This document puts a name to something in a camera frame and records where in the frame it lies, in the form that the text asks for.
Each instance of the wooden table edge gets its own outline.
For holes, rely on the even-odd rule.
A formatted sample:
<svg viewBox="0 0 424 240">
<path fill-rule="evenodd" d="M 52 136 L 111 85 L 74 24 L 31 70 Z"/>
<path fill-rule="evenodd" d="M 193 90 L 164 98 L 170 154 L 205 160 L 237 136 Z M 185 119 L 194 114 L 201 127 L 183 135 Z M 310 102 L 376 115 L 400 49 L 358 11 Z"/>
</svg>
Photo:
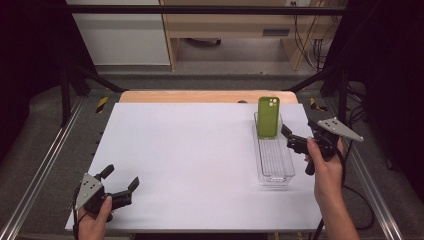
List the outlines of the wooden table edge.
<svg viewBox="0 0 424 240">
<path fill-rule="evenodd" d="M 122 93 L 120 103 L 257 103 L 259 97 L 280 98 L 281 104 L 298 103 L 290 91 L 271 90 L 130 90 Z"/>
</svg>

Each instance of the aluminum rail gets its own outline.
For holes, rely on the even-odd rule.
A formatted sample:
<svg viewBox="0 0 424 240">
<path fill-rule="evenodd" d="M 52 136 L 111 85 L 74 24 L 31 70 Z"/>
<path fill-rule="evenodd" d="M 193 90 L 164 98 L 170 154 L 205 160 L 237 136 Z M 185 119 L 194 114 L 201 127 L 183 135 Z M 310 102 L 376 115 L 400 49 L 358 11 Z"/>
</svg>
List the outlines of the aluminum rail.
<svg viewBox="0 0 424 240">
<path fill-rule="evenodd" d="M 212 5 L 45 5 L 44 10 L 90 14 L 232 14 L 343 16 L 360 9 L 346 7 L 269 7 Z"/>
<path fill-rule="evenodd" d="M 75 120 L 77 119 L 81 107 L 84 103 L 85 97 L 77 97 L 76 102 L 72 109 L 71 118 L 64 127 L 60 128 L 59 132 L 56 135 L 55 140 L 53 141 L 50 149 L 48 150 L 46 156 L 44 157 L 43 162 L 37 170 L 34 178 L 32 179 L 30 185 L 28 186 L 24 196 L 13 212 L 12 216 L 3 227 L 0 232 L 1 240 L 13 240 L 17 237 L 19 230 L 22 227 L 29 211 L 31 210 L 32 205 L 35 202 L 35 199 L 38 196 L 47 176 L 56 161 L 57 156 L 59 155 L 60 150 L 65 143 L 69 132 L 71 131 Z"/>
<path fill-rule="evenodd" d="M 330 112 L 334 116 L 337 116 L 336 115 L 337 106 L 336 106 L 335 100 L 324 98 L 324 101 L 326 103 L 326 106 L 328 106 L 328 109 L 330 110 Z M 349 142 L 347 139 L 344 139 L 344 138 L 342 139 L 345 146 L 349 145 Z M 365 194 L 367 195 L 367 198 L 370 201 L 370 204 L 374 210 L 375 216 L 380 222 L 381 229 L 386 235 L 386 238 L 390 240 L 402 240 L 403 239 L 402 233 L 400 232 L 396 224 L 396 221 L 393 219 L 393 216 L 390 213 L 390 210 L 387 207 L 383 196 L 381 195 L 380 191 L 377 188 L 377 184 L 375 183 L 374 179 L 368 172 L 368 169 L 365 166 L 364 161 L 362 160 L 361 155 L 359 154 L 358 149 L 356 148 L 355 145 L 353 145 L 351 148 L 350 156 L 351 156 L 351 161 L 353 163 L 355 171 L 358 174 L 358 178 L 361 181 L 362 187 L 364 188 Z"/>
</svg>

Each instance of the black pole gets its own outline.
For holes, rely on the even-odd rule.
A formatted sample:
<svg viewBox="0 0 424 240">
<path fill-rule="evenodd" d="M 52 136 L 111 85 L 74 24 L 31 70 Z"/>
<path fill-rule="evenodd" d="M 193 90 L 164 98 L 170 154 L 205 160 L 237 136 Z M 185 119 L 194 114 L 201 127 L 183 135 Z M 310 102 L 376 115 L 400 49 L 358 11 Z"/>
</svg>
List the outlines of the black pole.
<svg viewBox="0 0 424 240">
<path fill-rule="evenodd" d="M 45 10 L 90 14 L 231 14 L 343 16 L 359 9 L 345 7 L 267 7 L 216 5 L 46 5 Z"/>
<path fill-rule="evenodd" d="M 109 88 L 110 90 L 112 90 L 114 92 L 122 93 L 122 92 L 128 91 L 128 89 L 124 89 L 124 88 L 118 87 L 118 86 L 112 84 L 111 82 L 107 81 L 106 79 L 103 79 L 102 77 L 100 77 L 99 75 L 97 75 L 97 73 L 93 73 L 93 72 L 91 72 L 91 71 L 83 68 L 82 66 L 75 65 L 74 68 L 80 74 L 82 74 L 85 77 L 90 78 L 90 79 L 92 79 L 92 80 L 100 83 L 101 85 Z"/>
<path fill-rule="evenodd" d="M 345 71 L 341 73 L 341 81 L 339 86 L 339 112 L 338 119 L 346 125 L 346 104 L 347 104 L 347 85 L 348 80 Z"/>
<path fill-rule="evenodd" d="M 71 117 L 71 98 L 69 95 L 69 83 L 66 74 L 66 68 L 64 67 L 60 72 L 60 89 L 62 92 L 62 127 L 68 123 L 69 118 Z"/>
<path fill-rule="evenodd" d="M 335 57 L 332 64 L 337 63 L 341 70 L 346 70 L 347 66 L 353 61 L 354 54 L 358 54 L 361 50 L 361 45 L 365 44 L 368 39 L 365 39 L 363 35 L 364 27 L 370 22 L 370 19 L 375 12 L 377 6 L 382 0 L 370 1 L 368 12 L 364 19 L 358 24 L 358 27 L 354 29 L 353 34 L 340 50 L 340 53 Z M 323 96 L 331 96 L 335 90 L 337 90 L 337 82 L 339 81 L 337 75 L 333 75 L 333 78 L 326 79 L 324 85 L 321 88 L 321 94 Z"/>
<path fill-rule="evenodd" d="M 298 92 L 302 90 L 303 88 L 311 85 L 312 83 L 323 80 L 324 78 L 328 77 L 330 74 L 334 74 L 335 71 L 337 71 L 338 66 L 336 64 L 333 64 L 331 66 L 328 66 L 327 68 L 324 68 L 320 72 L 317 72 L 316 74 L 310 76 L 306 80 L 296 84 L 295 86 L 282 90 L 282 91 L 291 91 L 291 92 Z"/>
</svg>

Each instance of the metal bracket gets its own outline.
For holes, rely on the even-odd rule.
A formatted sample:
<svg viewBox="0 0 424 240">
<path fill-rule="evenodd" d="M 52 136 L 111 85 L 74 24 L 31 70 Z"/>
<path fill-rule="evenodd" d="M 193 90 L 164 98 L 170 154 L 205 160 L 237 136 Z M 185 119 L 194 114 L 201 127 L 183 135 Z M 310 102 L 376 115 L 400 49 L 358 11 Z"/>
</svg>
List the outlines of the metal bracket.
<svg viewBox="0 0 424 240">
<path fill-rule="evenodd" d="M 348 128 L 346 125 L 344 125 L 342 122 L 340 122 L 339 120 L 337 120 L 336 117 L 334 118 L 330 118 L 327 120 L 320 120 L 317 122 L 317 124 L 324 128 L 325 130 L 345 137 L 345 138 L 349 138 L 358 142 L 363 142 L 364 141 L 364 137 L 359 136 L 357 133 L 355 133 L 354 131 L 352 131 L 350 128 Z"/>
<path fill-rule="evenodd" d="M 84 175 L 84 178 L 81 182 L 81 188 L 78 193 L 77 202 L 75 205 L 75 210 L 80 209 L 85 203 L 90 200 L 94 194 L 96 194 L 101 188 L 103 187 L 103 184 L 91 176 L 90 174 L 86 173 Z"/>
</svg>

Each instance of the floor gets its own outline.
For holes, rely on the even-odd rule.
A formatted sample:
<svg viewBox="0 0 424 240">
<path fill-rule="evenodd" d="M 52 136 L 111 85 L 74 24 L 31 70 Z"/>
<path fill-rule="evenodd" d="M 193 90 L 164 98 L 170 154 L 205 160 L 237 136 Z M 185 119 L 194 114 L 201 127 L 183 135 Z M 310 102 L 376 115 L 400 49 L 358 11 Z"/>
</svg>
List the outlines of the floor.
<svg viewBox="0 0 424 240">
<path fill-rule="evenodd" d="M 141 69 L 142 72 L 140 68 L 133 68 L 129 74 L 122 68 L 99 67 L 99 72 L 111 82 L 129 89 L 269 90 L 288 88 L 316 72 L 306 62 L 301 71 L 292 71 L 283 50 L 279 40 L 275 39 L 223 39 L 219 46 L 185 40 L 181 43 L 175 71 L 150 66 Z M 56 155 L 50 154 L 49 148 L 61 131 L 60 89 L 52 88 L 32 99 L 30 116 L 14 147 L 0 163 L 0 226 L 3 231 L 11 219 L 17 219 L 13 218 L 16 216 L 14 211 L 22 211 L 22 218 L 12 221 L 15 230 L 19 230 L 19 238 L 71 237 L 72 234 L 63 227 L 70 213 L 68 207 L 73 190 L 89 168 L 113 103 L 120 96 L 90 80 L 89 84 L 92 91 L 88 97 L 77 97 L 72 92 L 72 103 L 82 102 L 81 107 L 75 109 L 79 114 L 72 130 L 64 134 L 63 144 L 55 146 L 59 150 Z M 351 83 L 351 86 L 364 91 L 361 84 Z M 320 83 L 317 82 L 297 93 L 307 116 L 312 119 L 334 116 L 330 103 L 337 97 L 322 98 L 317 91 L 319 87 Z M 109 97 L 108 103 L 102 113 L 96 113 L 99 100 L 104 96 Z M 311 98 L 316 101 L 315 107 L 311 106 Z M 350 96 L 348 108 L 353 110 L 359 105 L 357 99 Z M 366 142 L 355 146 L 375 181 L 389 216 L 401 232 L 401 238 L 395 236 L 391 239 L 424 239 L 424 206 L 403 174 L 387 168 L 379 141 L 364 119 L 366 117 L 354 125 L 354 130 L 363 135 Z M 34 176 L 41 175 L 38 171 L 40 166 L 47 168 L 47 174 L 34 181 Z M 347 183 L 365 196 L 361 173 L 358 173 L 355 161 L 348 162 L 348 169 Z M 372 215 L 365 202 L 350 191 L 345 192 L 345 198 L 355 224 L 359 227 L 367 225 Z M 368 229 L 360 230 L 361 238 L 387 239 L 387 234 L 382 230 L 387 224 L 386 220 L 380 217 Z M 281 233 L 278 238 L 307 239 L 308 234 Z M 128 239 L 130 236 L 110 233 L 108 237 Z M 274 233 L 269 233 L 267 238 L 274 239 Z"/>
</svg>

